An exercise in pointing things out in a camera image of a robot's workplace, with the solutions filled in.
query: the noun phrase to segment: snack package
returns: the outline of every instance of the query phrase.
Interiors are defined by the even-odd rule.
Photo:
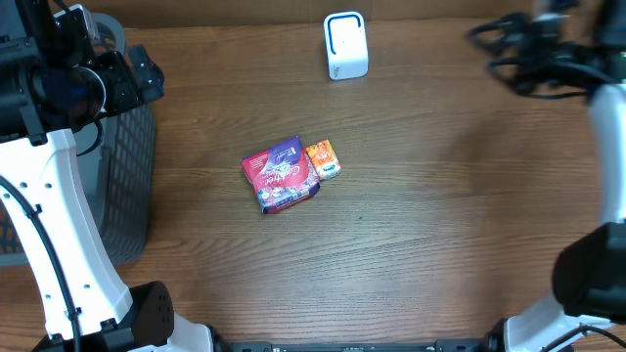
[[[315,171],[317,171],[320,179],[332,179],[341,172],[341,165],[339,165],[339,160],[336,158],[335,151],[333,151],[329,140],[308,147],[306,152],[311,157],[311,162],[313,162]]]
[[[242,167],[265,214],[309,199],[320,189],[320,178],[297,136],[243,158]]]

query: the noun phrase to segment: wooden table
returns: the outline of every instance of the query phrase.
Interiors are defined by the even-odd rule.
[[[230,340],[472,337],[520,313],[596,226],[595,149],[581,101],[486,75],[462,39],[478,23],[369,22],[370,71],[339,82],[319,24],[128,32],[166,96],[148,247],[121,277],[164,281],[178,313]],[[330,139],[343,173],[262,215],[240,159],[294,135]],[[30,269],[0,281],[0,346],[29,350],[44,334]]]

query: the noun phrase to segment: wooden tabletop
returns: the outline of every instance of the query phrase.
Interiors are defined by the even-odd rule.
[[[238,341],[479,337],[520,313],[596,226],[595,148],[582,101],[486,75],[462,39],[478,23],[368,22],[370,71],[339,82],[319,24],[128,32],[166,82],[148,247],[121,277],[165,282],[178,313]],[[240,159],[295,135],[330,139],[343,172],[262,215]],[[29,350],[30,269],[0,282],[0,346]]]

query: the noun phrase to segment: orange packet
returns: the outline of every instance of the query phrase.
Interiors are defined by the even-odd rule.
[[[341,165],[329,140],[307,147],[306,152],[321,180],[332,179],[341,172]]]

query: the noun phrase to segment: pink and purple package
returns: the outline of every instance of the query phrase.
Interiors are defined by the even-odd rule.
[[[265,214],[309,199],[320,189],[320,178],[297,136],[244,157],[242,166]]]

